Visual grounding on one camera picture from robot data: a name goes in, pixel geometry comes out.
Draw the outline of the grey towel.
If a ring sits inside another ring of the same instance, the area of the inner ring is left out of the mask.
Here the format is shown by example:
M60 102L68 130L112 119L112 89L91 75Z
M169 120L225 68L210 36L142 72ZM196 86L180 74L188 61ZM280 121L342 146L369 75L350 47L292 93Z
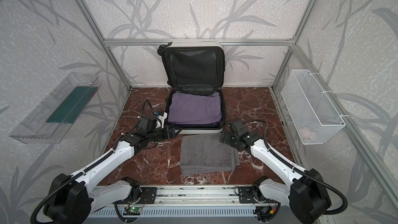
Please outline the grey towel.
M183 175L232 172L240 166L238 151L220 142L221 134L183 136L179 166Z

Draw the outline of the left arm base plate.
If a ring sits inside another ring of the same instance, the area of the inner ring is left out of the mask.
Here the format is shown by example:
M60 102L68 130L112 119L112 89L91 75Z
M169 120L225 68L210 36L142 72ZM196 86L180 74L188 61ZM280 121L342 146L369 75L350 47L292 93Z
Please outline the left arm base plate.
M157 187L141 187L140 193L136 200L134 200L134 204L154 204L157 195Z

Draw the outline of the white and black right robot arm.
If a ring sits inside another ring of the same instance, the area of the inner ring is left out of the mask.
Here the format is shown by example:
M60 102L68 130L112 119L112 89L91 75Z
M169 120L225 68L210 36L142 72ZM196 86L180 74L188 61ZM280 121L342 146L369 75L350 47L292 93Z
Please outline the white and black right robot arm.
M245 150L262 161L281 180L277 183L262 177L252 184L251 197L258 203L285 205L303 224L314 223L324 215L331 200L322 177L315 170L307 172L275 150L266 140L265 134L249 132L242 119L228 124L220 142L237 150Z

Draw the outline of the purple trousers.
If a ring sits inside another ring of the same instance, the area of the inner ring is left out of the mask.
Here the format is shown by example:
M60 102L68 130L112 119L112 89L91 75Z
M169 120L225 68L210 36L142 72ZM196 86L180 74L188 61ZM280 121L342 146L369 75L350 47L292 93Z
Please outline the purple trousers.
M213 124L222 120L221 96L176 92L172 95L168 121L173 124Z

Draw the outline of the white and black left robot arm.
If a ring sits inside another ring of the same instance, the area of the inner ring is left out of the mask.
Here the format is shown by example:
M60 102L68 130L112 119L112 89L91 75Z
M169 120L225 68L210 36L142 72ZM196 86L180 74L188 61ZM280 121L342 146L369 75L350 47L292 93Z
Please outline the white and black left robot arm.
M112 203L136 202L143 195L140 184L125 178L98 188L98 184L119 165L144 150L148 144L172 139L178 135L174 125L167 124L167 113L148 114L135 127L122 134L115 147L89 165L72 173L60 174L51 184L48 196L36 207L31 223L37 224L42 211L53 224L82 224L87 217Z

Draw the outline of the black and white suitcase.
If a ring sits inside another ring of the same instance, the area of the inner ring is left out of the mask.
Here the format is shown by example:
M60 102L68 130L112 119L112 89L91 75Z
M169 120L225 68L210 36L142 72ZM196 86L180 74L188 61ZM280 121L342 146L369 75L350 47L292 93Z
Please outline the black and white suitcase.
M220 133L226 122L226 104L221 88L224 84L226 58L223 46L217 41L170 42L157 50L172 91L166 100L169 113L172 95L176 92L209 96L219 92L222 120L213 124L174 124L183 134Z

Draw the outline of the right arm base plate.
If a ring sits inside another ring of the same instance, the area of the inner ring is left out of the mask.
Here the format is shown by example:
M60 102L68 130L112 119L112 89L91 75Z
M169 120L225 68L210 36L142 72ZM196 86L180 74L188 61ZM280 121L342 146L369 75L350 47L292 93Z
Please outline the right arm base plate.
M237 187L237 195L239 196L239 202L243 204L249 203L264 203L266 202L264 196L262 195L259 187Z

